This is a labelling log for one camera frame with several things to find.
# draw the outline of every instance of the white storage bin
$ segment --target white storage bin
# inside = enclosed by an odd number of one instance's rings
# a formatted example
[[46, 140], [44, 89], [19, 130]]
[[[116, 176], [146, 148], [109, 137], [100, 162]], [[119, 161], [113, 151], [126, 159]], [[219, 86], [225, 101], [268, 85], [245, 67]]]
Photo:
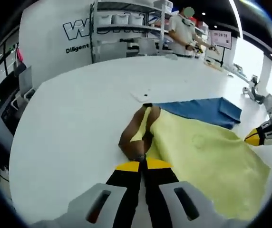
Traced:
[[143, 25], [143, 22], [144, 22], [143, 15], [131, 14], [128, 17], [128, 23], [130, 25]]
[[112, 15], [98, 15], [98, 25], [112, 24]]
[[113, 15], [113, 24], [116, 25], [127, 25], [129, 15], [127, 14], [116, 14]]
[[133, 2], [142, 4], [145, 6], [153, 7], [153, 2], [151, 2], [151, 0], [134, 0]]

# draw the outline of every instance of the monitor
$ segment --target monitor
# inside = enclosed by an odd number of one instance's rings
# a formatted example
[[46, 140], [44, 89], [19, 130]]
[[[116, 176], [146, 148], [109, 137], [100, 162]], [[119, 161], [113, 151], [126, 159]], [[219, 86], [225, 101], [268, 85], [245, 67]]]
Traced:
[[6, 100], [19, 87], [19, 79], [11, 72], [0, 83], [0, 99]]

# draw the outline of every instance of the person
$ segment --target person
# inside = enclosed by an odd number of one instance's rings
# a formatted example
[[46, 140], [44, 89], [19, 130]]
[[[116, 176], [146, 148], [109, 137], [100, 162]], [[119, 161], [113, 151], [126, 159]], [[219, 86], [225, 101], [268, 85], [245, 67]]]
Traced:
[[191, 57], [195, 48], [195, 40], [199, 47], [203, 45], [209, 49], [214, 49], [218, 53], [213, 45], [205, 43], [196, 35], [194, 24], [184, 15], [185, 8], [180, 6], [178, 8], [179, 13], [169, 20], [169, 36], [174, 40], [169, 47], [177, 55]]

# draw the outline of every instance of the yellow towel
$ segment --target yellow towel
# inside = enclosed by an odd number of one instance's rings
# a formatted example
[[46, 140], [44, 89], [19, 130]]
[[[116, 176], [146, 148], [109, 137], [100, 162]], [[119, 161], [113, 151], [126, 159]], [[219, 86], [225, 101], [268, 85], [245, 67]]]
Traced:
[[[145, 133], [147, 108], [139, 131]], [[227, 218], [252, 219], [260, 209], [270, 168], [232, 131], [161, 110], [147, 156], [164, 160], [214, 202]]]

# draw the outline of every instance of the cable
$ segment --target cable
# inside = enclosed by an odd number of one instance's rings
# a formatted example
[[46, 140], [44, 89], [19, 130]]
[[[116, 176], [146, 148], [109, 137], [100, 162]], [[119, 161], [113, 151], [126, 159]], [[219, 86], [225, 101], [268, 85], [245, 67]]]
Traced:
[[3, 177], [1, 174], [0, 174], [0, 177], [9, 183], [9, 180]]

